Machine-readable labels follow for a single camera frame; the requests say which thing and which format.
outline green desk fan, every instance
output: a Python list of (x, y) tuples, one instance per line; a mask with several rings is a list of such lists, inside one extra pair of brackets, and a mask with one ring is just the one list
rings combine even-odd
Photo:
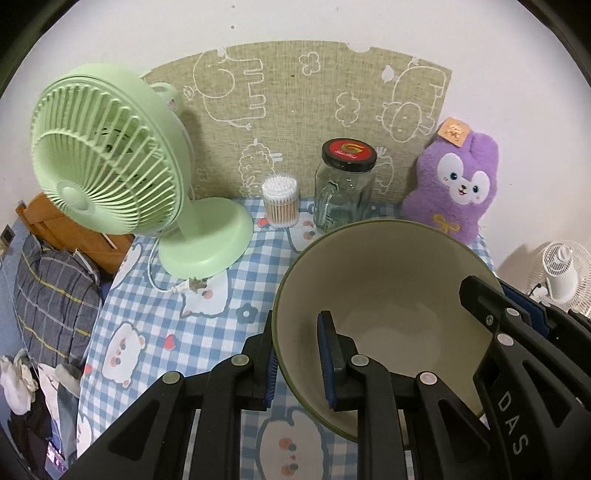
[(158, 236), (163, 267), (207, 278), (246, 250), (252, 218), (223, 198), (189, 200), (192, 144), (178, 91), (124, 68), (89, 64), (45, 89), (32, 124), (35, 175), (80, 225), (110, 235)]

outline wooden bed frame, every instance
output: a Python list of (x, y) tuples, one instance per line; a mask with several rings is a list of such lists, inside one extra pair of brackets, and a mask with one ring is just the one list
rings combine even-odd
[(134, 241), (133, 235), (105, 235), (88, 230), (61, 213), (40, 193), (27, 206), (20, 203), (17, 214), (28, 230), (57, 249), (80, 250), (111, 274), (117, 273)]

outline glass jar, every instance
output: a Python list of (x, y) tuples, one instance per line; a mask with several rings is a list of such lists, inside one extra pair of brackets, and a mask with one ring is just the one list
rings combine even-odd
[(316, 170), (314, 223), (324, 231), (359, 222), (371, 201), (377, 159), (375, 150), (350, 138), (322, 146), (323, 162)]

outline cotton swab container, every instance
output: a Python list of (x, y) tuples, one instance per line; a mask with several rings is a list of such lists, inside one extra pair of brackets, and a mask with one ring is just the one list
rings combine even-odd
[(275, 228), (294, 226), (300, 217), (300, 191), (295, 177), (278, 173), (262, 184), (267, 221)]

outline bowl rim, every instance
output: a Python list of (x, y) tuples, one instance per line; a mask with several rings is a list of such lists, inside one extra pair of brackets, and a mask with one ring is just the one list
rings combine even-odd
[(499, 281), (498, 281), (495, 273), (489, 268), (488, 265), (486, 265), (486, 263), (484, 262), (484, 260), (481, 259), (480, 256), (474, 250), (472, 250), (467, 245), (461, 243), (459, 240), (453, 238), (451, 235), (448, 235), (446, 233), (443, 233), (441, 230), (438, 230), (438, 229), (433, 228), (433, 227), (428, 226), (428, 225), (424, 225), (423, 223), (412, 222), (410, 220), (402, 220), (402, 219), (397, 219), (397, 218), (372, 218), (372, 219), (368, 219), (368, 220), (362, 220), (361, 222), (355, 222), (355, 223), (350, 223), (348, 225), (343, 225), (343, 226), (341, 226), (341, 227), (339, 227), (339, 228), (337, 228), (335, 230), (332, 230), (332, 231), (324, 234), (323, 236), (321, 236), (317, 240), (315, 240), (312, 243), (310, 243), (309, 245), (307, 245), (299, 253), (299, 255), (295, 258), (295, 260), (291, 263), (291, 265), (289, 266), (289, 268), (287, 269), (287, 271), (283, 275), (283, 278), (281, 279), (281, 283), (279, 285), (279, 288), (277, 290), (277, 293), (275, 294), (275, 298), (273, 299), (273, 313), (272, 313), (272, 316), (271, 316), (271, 334), (272, 334), (272, 338), (273, 338), (273, 347), (275, 348), (275, 354), (276, 354), (277, 360), (279, 362), (279, 368), (281, 369), (281, 373), (283, 374), (283, 378), (285, 379), (285, 382), (287, 383), (287, 386), (290, 388), (291, 392), (294, 394), (294, 396), (297, 399), (297, 401), (300, 402), (301, 406), (304, 407), (306, 413), (312, 415), (312, 417), (315, 420), (317, 420), (318, 422), (320, 422), (323, 426), (325, 426), (326, 428), (328, 428), (332, 432), (336, 433), (337, 435), (342, 436), (346, 440), (350, 440), (351, 442), (355, 442), (355, 443), (357, 443), (357, 436), (350, 435), (349, 433), (347, 433), (344, 430), (340, 429), (336, 425), (331, 424), (331, 422), (329, 422), (328, 420), (324, 419), (322, 417), (322, 415), (320, 415), (320, 413), (318, 413), (306, 401), (306, 399), (301, 394), (301, 392), (299, 392), (298, 389), (295, 387), (294, 382), (291, 379), (291, 377), (289, 375), (289, 372), (287, 371), (287, 368), (285, 367), (285, 363), (284, 363), (284, 360), (283, 360), (283, 355), (281, 354), (281, 348), (280, 348), (279, 342), (278, 342), (278, 332), (277, 332), (277, 306), (279, 305), (279, 300), (281, 298), (281, 293), (283, 292), (283, 287), (285, 286), (285, 281), (288, 278), (291, 270), (293, 270), (293, 268), (301, 260), (301, 258), (303, 257), (303, 255), (308, 250), (310, 250), (314, 245), (317, 245), (319, 242), (321, 242), (325, 238), (327, 238), (327, 237), (329, 237), (331, 235), (334, 235), (336, 233), (342, 232), (344, 230), (347, 230), (347, 229), (350, 229), (350, 228), (355, 228), (355, 227), (358, 227), (358, 226), (361, 226), (361, 225), (366, 225), (368, 223), (378, 223), (378, 222), (409, 223), (409, 224), (411, 224), (413, 226), (418, 226), (418, 227), (421, 227), (421, 228), (424, 228), (424, 229), (427, 229), (427, 230), (431, 230), (433, 232), (437, 232), (439, 235), (442, 235), (447, 240), (451, 240), (451, 241), (457, 243), (458, 245), (460, 245), (461, 247), (463, 247), (463, 249), (465, 249), (468, 252), (470, 252), (473, 257), (475, 257), (484, 267), (486, 267), (486, 270), (488, 270), (488, 272), (490, 273), (491, 278), (490, 279), (484, 279), (484, 280), (487, 281), (487, 283), (489, 283), (492, 287), (496, 288), (499, 291), (502, 291), (501, 284), (499, 283)]

